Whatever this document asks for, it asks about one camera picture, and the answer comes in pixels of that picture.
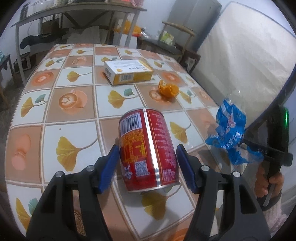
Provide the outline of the right hand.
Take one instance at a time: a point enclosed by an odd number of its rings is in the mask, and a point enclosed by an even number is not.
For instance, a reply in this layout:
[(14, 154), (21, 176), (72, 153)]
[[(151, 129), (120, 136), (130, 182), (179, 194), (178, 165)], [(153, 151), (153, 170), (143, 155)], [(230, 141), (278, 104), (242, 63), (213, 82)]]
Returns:
[(258, 166), (258, 170), (256, 173), (256, 181), (254, 184), (254, 193), (255, 196), (258, 198), (262, 198), (269, 193), (268, 186), (269, 184), (275, 185), (271, 198), (277, 197), (283, 187), (284, 184), (284, 176), (282, 173), (278, 172), (269, 179), (265, 178), (265, 169), (263, 168), (262, 164)]

